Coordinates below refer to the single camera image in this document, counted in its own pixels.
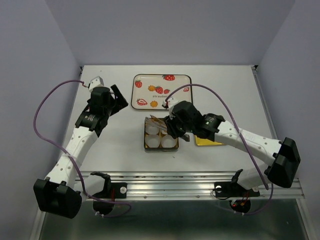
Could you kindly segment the metal tongs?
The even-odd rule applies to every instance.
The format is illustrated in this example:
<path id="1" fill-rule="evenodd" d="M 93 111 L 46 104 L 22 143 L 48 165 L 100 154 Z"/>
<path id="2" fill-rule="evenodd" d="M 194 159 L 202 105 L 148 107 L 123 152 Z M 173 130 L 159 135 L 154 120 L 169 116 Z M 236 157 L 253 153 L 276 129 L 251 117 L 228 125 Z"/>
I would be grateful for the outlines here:
<path id="1" fill-rule="evenodd" d="M 150 117 L 146 117 L 145 121 L 147 124 L 158 127 L 160 130 L 167 130 L 167 127 L 166 127 L 164 121 L 161 120 L 160 118 L 153 116 L 153 115 L 150 115 Z"/>

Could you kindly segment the gold tin lid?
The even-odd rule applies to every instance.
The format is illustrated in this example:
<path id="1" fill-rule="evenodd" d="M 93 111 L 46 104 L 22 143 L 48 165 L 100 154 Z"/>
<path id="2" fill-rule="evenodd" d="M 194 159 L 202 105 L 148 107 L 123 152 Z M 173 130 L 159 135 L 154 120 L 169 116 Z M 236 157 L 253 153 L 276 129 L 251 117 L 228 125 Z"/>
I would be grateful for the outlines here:
<path id="1" fill-rule="evenodd" d="M 198 136 L 194 136 L 194 138 L 195 138 L 195 144 L 199 147 L 223 146 L 224 145 L 223 143 L 199 138 Z"/>

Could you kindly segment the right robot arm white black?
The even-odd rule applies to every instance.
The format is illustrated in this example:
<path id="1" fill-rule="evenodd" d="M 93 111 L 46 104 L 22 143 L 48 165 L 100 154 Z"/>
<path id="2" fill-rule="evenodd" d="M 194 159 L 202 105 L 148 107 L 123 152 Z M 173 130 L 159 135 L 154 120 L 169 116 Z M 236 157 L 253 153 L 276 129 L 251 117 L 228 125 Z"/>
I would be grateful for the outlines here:
<path id="1" fill-rule="evenodd" d="M 188 134 L 234 147 L 248 153 L 254 167 L 240 169 L 230 182 L 231 192 L 242 195 L 247 190 L 274 184 L 290 188 L 293 184 L 301 157 L 296 142 L 286 137 L 284 140 L 257 135 L 239 128 L 213 113 L 201 114 L 188 101 L 173 97 L 165 100 L 162 106 L 169 115 L 164 118 L 167 133 L 172 138 L 186 138 Z"/>

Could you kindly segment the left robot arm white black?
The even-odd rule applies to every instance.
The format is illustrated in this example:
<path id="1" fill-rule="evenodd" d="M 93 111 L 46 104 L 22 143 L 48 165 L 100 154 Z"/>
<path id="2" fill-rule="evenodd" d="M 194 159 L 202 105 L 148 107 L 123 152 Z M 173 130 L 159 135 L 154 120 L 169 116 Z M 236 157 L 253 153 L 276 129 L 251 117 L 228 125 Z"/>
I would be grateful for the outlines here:
<path id="1" fill-rule="evenodd" d="M 109 118 L 126 108 L 129 104 L 114 84 L 105 87 L 100 83 L 90 83 L 90 98 L 78 117 L 71 138 L 66 147 L 42 136 L 34 125 L 35 134 L 42 140 L 54 145 L 62 154 L 44 179 L 37 179 L 33 191 L 42 212 L 73 219 L 87 199 L 106 204 L 113 208 L 113 199 L 105 200 L 112 193 L 111 177 L 107 173 L 92 172 L 84 178 L 80 167 L 87 153 L 107 126 Z"/>

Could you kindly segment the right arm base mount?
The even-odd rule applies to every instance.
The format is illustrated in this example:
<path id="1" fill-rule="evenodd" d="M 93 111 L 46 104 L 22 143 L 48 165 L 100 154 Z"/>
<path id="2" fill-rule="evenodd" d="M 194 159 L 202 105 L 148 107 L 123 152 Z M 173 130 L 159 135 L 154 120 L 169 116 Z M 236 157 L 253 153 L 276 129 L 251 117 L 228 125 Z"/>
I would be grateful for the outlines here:
<path id="1" fill-rule="evenodd" d="M 241 214 L 248 214 L 252 205 L 251 198 L 260 196 L 259 191 L 246 190 L 237 183 L 227 181 L 216 182 L 211 194 L 218 200 L 229 200 L 230 208 Z"/>

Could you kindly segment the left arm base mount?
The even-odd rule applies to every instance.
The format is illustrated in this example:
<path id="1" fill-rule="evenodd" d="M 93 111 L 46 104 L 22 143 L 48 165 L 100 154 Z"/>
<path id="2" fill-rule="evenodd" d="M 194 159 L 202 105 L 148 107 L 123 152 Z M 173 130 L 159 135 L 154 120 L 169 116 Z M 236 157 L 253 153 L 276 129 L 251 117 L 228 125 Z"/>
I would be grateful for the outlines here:
<path id="1" fill-rule="evenodd" d="M 89 195 L 107 202 L 114 202 L 116 199 L 125 199 L 127 197 L 126 182 L 112 182 L 111 176 L 107 173 L 94 171 L 85 179 L 85 188 Z M 115 203 L 101 202 L 93 199 L 93 210 L 96 216 L 102 218 L 111 218 L 120 216 L 120 213 L 112 215 Z"/>

